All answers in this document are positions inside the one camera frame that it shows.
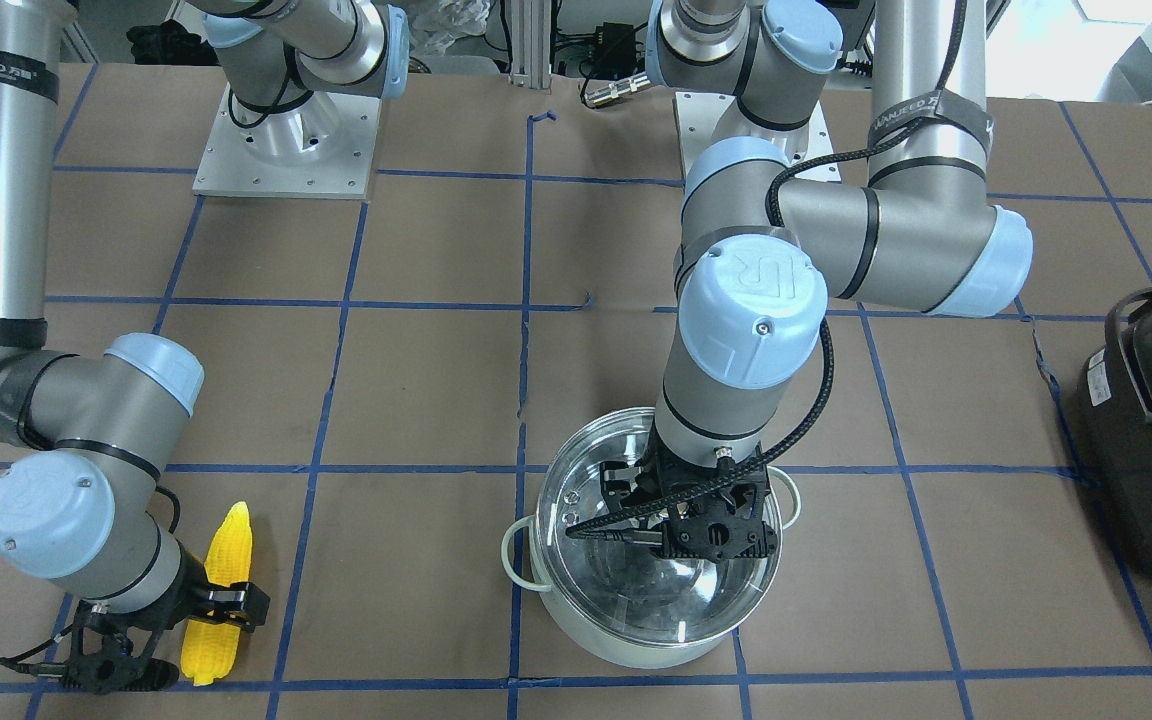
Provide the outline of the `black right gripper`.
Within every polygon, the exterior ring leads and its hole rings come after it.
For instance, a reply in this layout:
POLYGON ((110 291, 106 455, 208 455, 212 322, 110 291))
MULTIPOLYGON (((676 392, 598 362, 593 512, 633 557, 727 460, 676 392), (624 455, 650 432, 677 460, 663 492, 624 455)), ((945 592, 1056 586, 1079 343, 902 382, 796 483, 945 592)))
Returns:
POLYGON ((211 583, 204 564, 183 553, 164 596, 141 611, 96 612, 93 602, 78 602, 61 687, 90 694, 165 691, 179 683, 180 670, 154 657, 164 632, 191 616, 253 632, 266 624, 270 602, 252 582, 211 583))

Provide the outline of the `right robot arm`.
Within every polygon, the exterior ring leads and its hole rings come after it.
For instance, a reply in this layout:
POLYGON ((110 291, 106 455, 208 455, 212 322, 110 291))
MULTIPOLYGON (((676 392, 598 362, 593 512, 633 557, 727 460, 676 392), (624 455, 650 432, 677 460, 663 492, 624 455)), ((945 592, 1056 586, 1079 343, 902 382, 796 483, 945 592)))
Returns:
MULTIPOLYGON (((365 196, 378 101, 403 94, 404 12, 370 1, 200 1, 227 73, 195 190, 365 196)), ((157 334, 124 334, 97 359, 46 350, 50 179, 61 32, 71 1, 0 1, 0 442, 29 448, 0 475, 0 556, 77 598, 55 664, 14 673, 92 694, 160 691, 156 659, 180 621, 251 632, 270 597, 200 564, 147 514, 195 410, 200 361, 157 334)))

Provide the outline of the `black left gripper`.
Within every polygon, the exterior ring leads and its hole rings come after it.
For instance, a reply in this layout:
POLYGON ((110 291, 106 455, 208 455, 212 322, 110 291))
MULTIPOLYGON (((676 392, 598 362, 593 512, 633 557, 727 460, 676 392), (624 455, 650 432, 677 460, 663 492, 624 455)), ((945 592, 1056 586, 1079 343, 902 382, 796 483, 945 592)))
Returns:
MULTIPOLYGON (((652 461, 635 467, 626 461, 602 462, 602 498, 607 511, 635 507, 700 486, 736 467, 721 458, 717 468, 681 461, 664 448, 652 461)), ((626 528, 602 529, 602 541, 644 546, 658 559, 768 559, 772 526, 763 520, 771 480, 765 469, 745 473, 732 486, 631 520, 626 528)))

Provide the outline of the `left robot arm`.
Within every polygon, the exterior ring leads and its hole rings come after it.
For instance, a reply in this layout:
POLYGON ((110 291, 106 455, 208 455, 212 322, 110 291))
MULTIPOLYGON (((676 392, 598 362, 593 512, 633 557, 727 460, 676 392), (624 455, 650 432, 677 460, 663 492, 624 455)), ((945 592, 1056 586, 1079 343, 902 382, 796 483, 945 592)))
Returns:
POLYGON ((771 555, 767 467, 814 427, 835 378, 829 300, 924 314, 1000 313, 1033 238, 990 205, 986 5, 878 1, 873 119, 858 150, 791 161, 846 53, 818 1, 658 1, 654 85, 728 94, 685 176, 675 338, 646 452, 602 469, 605 511, 573 541, 662 559, 771 555))

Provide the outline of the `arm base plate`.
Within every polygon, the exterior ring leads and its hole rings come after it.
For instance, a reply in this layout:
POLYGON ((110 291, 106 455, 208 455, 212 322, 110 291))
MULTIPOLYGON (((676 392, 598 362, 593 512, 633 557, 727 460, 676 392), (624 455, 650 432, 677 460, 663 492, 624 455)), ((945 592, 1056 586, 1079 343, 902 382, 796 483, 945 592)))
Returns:
POLYGON ((702 164, 707 170, 717 167, 718 161, 738 158, 738 151, 748 156, 755 150, 761 158, 782 156, 788 165, 835 152, 820 105, 814 105, 806 124, 791 131, 772 131, 751 123, 736 108, 732 94, 680 91, 675 94, 675 114, 685 191, 691 191, 696 183, 691 179, 692 165, 708 154, 713 143, 718 143, 719 150, 712 154, 717 160, 702 164))
POLYGON ((229 103, 223 91, 200 156, 194 191, 202 196, 365 200, 381 118, 376 97, 316 92, 300 108, 271 114, 229 103))

